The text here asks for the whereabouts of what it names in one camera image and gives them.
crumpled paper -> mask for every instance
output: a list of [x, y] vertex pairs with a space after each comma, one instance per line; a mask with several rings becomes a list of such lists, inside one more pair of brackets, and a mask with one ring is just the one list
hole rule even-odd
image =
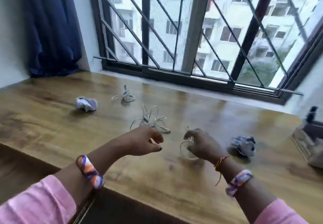
[[86, 112], [88, 111], [94, 111], [98, 107], [98, 103], [93, 98], [86, 98], [84, 96], [81, 96], [77, 99], [75, 99], [75, 106], [76, 108], [84, 108]]
[[241, 155], [253, 157], [256, 153], [256, 142], [252, 136], [238, 136], [233, 138], [231, 147], [236, 149]]

person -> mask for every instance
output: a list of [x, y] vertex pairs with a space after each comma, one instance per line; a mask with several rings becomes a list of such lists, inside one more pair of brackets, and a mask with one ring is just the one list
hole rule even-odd
[[[227, 155], [226, 151], [203, 130], [189, 130], [184, 139], [193, 137], [188, 147], [195, 156], [216, 165]], [[94, 168], [104, 175], [109, 167], [125, 155], [141, 156], [162, 150], [164, 141], [159, 131], [140, 126], [87, 154]], [[230, 157], [219, 165], [220, 173], [229, 183], [243, 170]], [[47, 176], [0, 206], [0, 223], [66, 224], [75, 215], [77, 207], [86, 201], [92, 185], [79, 167], [73, 163], [54, 175]], [[255, 224], [304, 224], [296, 212], [267, 192], [260, 183], [250, 178], [234, 195], [250, 223]]]

person's left hand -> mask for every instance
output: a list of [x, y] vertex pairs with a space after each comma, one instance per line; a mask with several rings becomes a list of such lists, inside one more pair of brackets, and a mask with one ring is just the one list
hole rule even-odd
[[156, 129], [142, 125], [113, 141], [120, 146], [124, 155], [141, 156], [161, 151], [162, 147], [159, 144], [164, 141], [164, 138]]

orange thread bracelet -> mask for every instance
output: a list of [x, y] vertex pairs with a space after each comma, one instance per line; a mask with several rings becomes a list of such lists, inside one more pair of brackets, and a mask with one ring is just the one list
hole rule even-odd
[[[220, 158], [220, 160], [216, 163], [216, 165], [214, 165], [214, 168], [215, 168], [216, 171], [218, 171], [218, 167], [221, 165], [222, 161], [224, 161], [228, 157], [230, 157], [230, 156], [226, 155], [226, 156], [223, 156], [222, 158]], [[222, 173], [220, 173], [220, 178], [219, 178], [218, 182], [216, 183], [216, 186], [221, 181], [221, 177], [222, 177]]]

hand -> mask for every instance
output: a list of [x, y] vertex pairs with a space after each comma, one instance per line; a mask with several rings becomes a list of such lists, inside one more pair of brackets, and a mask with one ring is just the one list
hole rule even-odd
[[196, 157], [216, 164], [223, 156], [227, 155], [219, 143], [215, 141], [206, 131], [201, 129], [189, 130], [184, 135], [184, 140], [194, 138], [194, 144], [187, 149]]
[[161, 151], [162, 147], [159, 144], [164, 141], [164, 138], [156, 129], [143, 125], [113, 141], [118, 145], [123, 155], [141, 156]]

